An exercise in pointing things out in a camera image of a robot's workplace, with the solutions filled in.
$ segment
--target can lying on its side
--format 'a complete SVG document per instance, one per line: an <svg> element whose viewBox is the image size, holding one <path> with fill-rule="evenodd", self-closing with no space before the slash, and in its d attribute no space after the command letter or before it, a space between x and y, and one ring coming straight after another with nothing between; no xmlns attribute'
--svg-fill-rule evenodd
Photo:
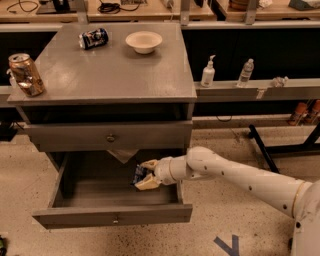
<svg viewBox="0 0 320 256"><path fill-rule="evenodd" d="M79 35L80 47L85 50L105 45L108 41L108 33L104 28L98 28Z"/></svg>
<svg viewBox="0 0 320 256"><path fill-rule="evenodd" d="M27 96L36 96L44 91L44 84L34 61L29 54L17 53L9 57L11 74Z"/></svg>

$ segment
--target open drawer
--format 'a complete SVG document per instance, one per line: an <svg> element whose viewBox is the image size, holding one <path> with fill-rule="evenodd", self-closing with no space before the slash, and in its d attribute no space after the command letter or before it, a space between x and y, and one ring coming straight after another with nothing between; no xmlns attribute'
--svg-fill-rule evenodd
<svg viewBox="0 0 320 256"><path fill-rule="evenodd" d="M188 222L192 205L183 204L181 184L148 191L130 184L137 163L169 154L140 150L122 164L106 151L66 153L48 209L33 217L48 229Z"/></svg>
<svg viewBox="0 0 320 256"><path fill-rule="evenodd" d="M41 152L187 148L192 121L31 124L25 131Z"/></svg>

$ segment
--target blue can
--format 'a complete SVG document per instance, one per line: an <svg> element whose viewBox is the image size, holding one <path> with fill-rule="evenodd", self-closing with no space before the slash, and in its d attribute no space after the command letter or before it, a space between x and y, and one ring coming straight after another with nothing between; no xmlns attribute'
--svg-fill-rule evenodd
<svg viewBox="0 0 320 256"><path fill-rule="evenodd" d="M82 49L88 50L93 47L107 44L109 41L108 33L104 28L81 33L79 44Z"/></svg>

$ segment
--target brown can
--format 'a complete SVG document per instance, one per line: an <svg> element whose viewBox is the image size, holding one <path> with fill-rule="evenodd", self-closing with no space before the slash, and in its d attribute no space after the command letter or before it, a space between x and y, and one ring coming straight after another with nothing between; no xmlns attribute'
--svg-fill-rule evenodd
<svg viewBox="0 0 320 256"><path fill-rule="evenodd" d="M17 53L11 55L9 66L16 83L27 96L36 96L44 91L42 79L29 54Z"/></svg>

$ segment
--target cabinet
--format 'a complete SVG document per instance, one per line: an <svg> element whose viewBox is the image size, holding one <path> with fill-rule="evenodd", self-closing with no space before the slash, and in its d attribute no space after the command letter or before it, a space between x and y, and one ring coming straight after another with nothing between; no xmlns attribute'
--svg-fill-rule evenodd
<svg viewBox="0 0 320 256"><path fill-rule="evenodd" d="M98 27L108 44L81 50L78 35ZM148 55L125 43L142 30L163 37ZM196 92L179 24L65 25L36 65L46 91L29 98L14 88L8 99L59 172L48 209L34 218L46 228L189 221L181 184L130 185L137 163L189 146ZM123 164L110 154L117 149L138 153Z"/></svg>

